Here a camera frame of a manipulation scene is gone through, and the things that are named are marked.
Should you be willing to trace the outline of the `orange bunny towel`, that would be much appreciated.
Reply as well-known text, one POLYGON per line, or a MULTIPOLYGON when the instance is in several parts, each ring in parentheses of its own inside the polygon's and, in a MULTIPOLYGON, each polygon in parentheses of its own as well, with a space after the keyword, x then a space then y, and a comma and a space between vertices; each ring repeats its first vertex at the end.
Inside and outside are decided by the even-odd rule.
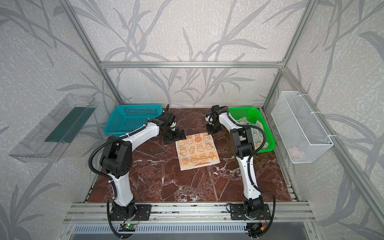
POLYGON ((220 158, 213 137, 208 133, 186 136, 176 142, 181 171, 219 164, 220 158))

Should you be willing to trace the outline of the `green plastic basket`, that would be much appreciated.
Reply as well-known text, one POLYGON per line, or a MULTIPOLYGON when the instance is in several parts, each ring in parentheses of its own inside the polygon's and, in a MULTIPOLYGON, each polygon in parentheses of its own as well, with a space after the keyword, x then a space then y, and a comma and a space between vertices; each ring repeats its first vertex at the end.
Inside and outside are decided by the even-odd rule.
POLYGON ((275 149, 276 147, 275 139, 259 109, 254 107, 236 107, 236 108, 229 108, 229 113, 231 117, 236 121, 246 118, 250 122, 250 124, 260 123, 263 126, 260 128, 263 129, 266 135, 266 143, 265 143, 265 146, 260 150, 260 153, 271 152, 275 149))

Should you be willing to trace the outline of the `teal plastic basket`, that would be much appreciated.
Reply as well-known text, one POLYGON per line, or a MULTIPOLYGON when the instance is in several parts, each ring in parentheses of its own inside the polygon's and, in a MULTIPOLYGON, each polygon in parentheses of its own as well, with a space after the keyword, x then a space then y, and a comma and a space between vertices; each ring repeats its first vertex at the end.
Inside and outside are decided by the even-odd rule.
POLYGON ((162 114, 161 105, 120 105, 115 107, 104 128, 105 135, 119 137, 141 128, 148 119, 162 114))

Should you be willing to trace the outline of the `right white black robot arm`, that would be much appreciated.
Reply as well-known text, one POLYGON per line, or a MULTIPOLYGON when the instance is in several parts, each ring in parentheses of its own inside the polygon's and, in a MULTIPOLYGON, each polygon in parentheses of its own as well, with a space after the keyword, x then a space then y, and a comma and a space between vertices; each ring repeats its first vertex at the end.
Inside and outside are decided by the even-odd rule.
POLYGON ((243 179, 244 211, 248 217, 253 218, 265 209, 262 194, 271 195, 273 202, 276 202, 273 192, 258 187, 254 170, 254 158, 265 145, 266 134, 257 126, 238 123, 232 118, 228 108, 218 105, 211 107, 211 112, 206 114, 206 121, 209 134, 218 133, 223 128, 230 133, 231 151, 239 162, 243 179), (255 147, 252 130, 260 131, 262 134, 263 140, 259 147, 255 147))

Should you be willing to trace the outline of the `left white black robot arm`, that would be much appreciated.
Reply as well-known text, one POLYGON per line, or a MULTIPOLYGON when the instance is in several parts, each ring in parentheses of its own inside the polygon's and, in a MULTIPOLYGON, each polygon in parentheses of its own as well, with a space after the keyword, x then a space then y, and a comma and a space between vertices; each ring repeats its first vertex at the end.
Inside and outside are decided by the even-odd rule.
POLYGON ((177 129, 177 119, 165 111, 154 119, 148 119, 141 128, 120 137, 111 136, 90 155, 90 170, 105 177, 112 184, 113 209, 130 218, 136 212, 135 199, 131 192, 129 172, 133 165, 133 151, 154 137, 163 139, 165 145, 185 140, 183 129, 177 129))

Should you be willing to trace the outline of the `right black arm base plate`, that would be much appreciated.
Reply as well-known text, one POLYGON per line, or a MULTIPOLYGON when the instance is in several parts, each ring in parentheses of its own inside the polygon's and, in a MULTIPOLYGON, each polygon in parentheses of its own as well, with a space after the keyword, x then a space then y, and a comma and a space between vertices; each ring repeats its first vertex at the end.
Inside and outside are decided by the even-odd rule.
POLYGON ((264 207, 261 210, 256 210, 253 213, 246 213, 246 208, 244 207, 244 204, 233 204, 228 203, 226 205, 227 211, 231 215, 231 220, 237 221, 237 220, 270 220, 272 218, 273 211, 270 210, 269 206, 267 204, 264 204, 264 207))

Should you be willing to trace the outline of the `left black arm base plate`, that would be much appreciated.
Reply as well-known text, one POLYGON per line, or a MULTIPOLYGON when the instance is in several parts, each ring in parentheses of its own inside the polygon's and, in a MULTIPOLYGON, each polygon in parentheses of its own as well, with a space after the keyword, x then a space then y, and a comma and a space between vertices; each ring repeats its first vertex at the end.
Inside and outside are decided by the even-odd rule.
POLYGON ((151 214, 151 205, 128 205, 122 207, 113 202, 110 217, 112 221, 148 221, 151 214))

